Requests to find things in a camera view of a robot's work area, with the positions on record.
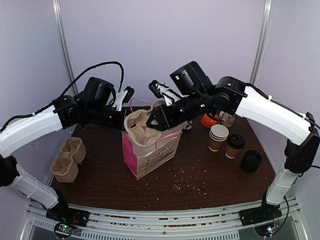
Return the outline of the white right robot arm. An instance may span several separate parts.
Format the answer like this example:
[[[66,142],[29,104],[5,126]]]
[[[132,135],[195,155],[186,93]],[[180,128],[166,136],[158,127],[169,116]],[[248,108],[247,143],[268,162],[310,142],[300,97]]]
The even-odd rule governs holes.
[[[265,203],[256,210],[259,220],[268,220],[298,176],[311,168],[320,145],[320,127],[313,115],[292,110],[232,76],[213,84],[196,61],[178,68],[170,78],[183,97],[169,106],[155,107],[146,121],[149,128],[166,131],[199,115],[223,111],[258,122],[287,138],[285,160],[266,190]]]

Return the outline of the stack of pulp cup carriers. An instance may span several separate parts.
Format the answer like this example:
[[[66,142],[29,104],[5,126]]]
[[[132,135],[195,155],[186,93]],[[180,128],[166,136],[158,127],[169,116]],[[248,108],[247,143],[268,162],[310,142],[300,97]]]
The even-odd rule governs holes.
[[[60,183],[73,184],[87,154],[86,147],[79,137],[67,138],[60,147],[59,155],[53,160],[50,171]]]

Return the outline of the black cup lid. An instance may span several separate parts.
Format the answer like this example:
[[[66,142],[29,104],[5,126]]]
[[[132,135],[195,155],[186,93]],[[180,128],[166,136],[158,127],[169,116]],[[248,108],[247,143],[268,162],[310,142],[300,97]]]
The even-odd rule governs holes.
[[[239,134],[231,134],[227,138],[228,145],[236,150],[241,150],[245,147],[245,139]]]

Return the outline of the stack of black cup lids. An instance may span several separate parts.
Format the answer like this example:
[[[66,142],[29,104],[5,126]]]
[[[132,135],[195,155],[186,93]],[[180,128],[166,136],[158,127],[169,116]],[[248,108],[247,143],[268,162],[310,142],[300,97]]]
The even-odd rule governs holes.
[[[245,152],[242,161],[241,168],[246,173],[254,173],[258,170],[262,162],[262,156],[258,151],[248,150]]]

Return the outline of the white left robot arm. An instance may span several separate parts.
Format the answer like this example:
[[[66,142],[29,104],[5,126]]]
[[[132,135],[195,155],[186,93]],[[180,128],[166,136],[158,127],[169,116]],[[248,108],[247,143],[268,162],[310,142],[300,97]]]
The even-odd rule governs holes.
[[[51,133],[68,129],[76,124],[95,124],[122,130],[129,111],[122,105],[132,97],[134,90],[127,87],[115,92],[114,85],[100,78],[91,77],[84,90],[76,96],[62,94],[50,104],[27,117],[0,130],[0,175],[2,187],[16,189],[42,205],[52,209],[61,222],[72,218],[72,211],[63,197],[45,186],[23,169],[14,158],[18,153],[23,161],[35,163],[45,154]]]

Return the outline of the single pulp cup carrier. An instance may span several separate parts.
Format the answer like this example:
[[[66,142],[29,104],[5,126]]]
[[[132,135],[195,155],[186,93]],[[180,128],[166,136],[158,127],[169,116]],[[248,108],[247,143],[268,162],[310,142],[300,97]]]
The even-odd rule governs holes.
[[[124,128],[137,146],[149,147],[160,139],[161,131],[148,127],[147,120],[152,110],[164,103],[164,100],[158,100],[151,105],[149,110],[138,109],[125,117]]]

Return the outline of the stack of brown paper cups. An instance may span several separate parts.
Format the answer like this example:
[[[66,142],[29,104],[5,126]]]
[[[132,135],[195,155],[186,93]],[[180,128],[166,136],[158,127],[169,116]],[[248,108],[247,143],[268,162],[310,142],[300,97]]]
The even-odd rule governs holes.
[[[212,152],[218,152],[224,141],[228,138],[228,135],[229,130],[227,127],[221,124],[213,125],[209,131],[208,148]]]

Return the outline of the white pink paper bag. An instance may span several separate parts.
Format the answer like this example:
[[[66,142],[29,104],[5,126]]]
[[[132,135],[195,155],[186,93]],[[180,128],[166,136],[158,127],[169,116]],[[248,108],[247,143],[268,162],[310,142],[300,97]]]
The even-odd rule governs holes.
[[[175,157],[182,133],[183,125],[180,124],[161,131],[159,140],[149,147],[143,147],[136,145],[124,128],[122,131],[123,159],[134,177],[139,180]]]

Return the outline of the single brown paper cup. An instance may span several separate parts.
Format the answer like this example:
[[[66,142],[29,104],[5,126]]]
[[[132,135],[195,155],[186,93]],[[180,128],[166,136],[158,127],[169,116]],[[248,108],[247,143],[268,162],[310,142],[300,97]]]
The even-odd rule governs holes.
[[[234,159],[237,157],[237,155],[239,154],[239,152],[241,151],[242,149],[234,149],[234,148],[231,148],[228,144],[227,144],[227,147],[226,147],[226,150],[225,150],[225,155],[229,158],[229,159]]]

